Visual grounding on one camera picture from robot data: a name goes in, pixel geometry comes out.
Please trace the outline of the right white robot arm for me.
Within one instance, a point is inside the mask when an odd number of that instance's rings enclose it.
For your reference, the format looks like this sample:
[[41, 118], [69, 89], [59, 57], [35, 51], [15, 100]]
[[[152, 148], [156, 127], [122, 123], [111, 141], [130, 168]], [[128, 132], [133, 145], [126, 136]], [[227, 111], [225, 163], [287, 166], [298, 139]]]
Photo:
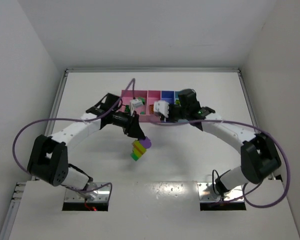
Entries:
[[169, 122], [187, 120], [193, 127], [219, 138], [240, 154], [240, 165], [214, 181], [219, 195], [247, 183], [257, 185], [282, 165], [274, 141], [264, 133], [226, 123], [215, 110], [201, 106], [192, 89], [179, 91], [177, 98], [179, 102], [169, 106]]

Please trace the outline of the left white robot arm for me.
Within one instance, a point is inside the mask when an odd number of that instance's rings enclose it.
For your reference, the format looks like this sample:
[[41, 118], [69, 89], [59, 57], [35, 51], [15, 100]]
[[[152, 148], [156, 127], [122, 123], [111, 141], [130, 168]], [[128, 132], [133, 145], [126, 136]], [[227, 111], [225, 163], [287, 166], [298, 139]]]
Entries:
[[134, 139], [131, 157], [138, 160], [152, 145], [145, 136], [136, 112], [119, 111], [119, 96], [107, 93], [96, 105], [90, 107], [80, 119], [52, 135], [38, 136], [31, 151], [27, 171], [50, 185], [86, 193], [93, 178], [68, 162], [69, 151], [91, 134], [106, 125], [121, 127], [123, 133]]

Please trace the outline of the multicolour lego stack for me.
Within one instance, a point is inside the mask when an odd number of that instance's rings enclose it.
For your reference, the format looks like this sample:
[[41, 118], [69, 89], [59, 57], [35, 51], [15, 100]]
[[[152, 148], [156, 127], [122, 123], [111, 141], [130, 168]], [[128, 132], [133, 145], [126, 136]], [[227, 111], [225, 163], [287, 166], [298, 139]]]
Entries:
[[136, 162], [138, 161], [146, 151], [152, 146], [151, 140], [146, 136], [145, 139], [135, 140], [132, 143], [131, 158]]

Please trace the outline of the orange lego plate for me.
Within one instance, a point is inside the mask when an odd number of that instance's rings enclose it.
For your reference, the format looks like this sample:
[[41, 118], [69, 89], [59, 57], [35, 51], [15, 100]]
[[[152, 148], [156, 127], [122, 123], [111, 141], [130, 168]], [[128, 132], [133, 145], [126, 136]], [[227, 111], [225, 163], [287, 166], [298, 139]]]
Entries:
[[149, 111], [150, 111], [151, 113], [154, 112], [154, 105], [153, 105], [153, 104], [149, 105]]

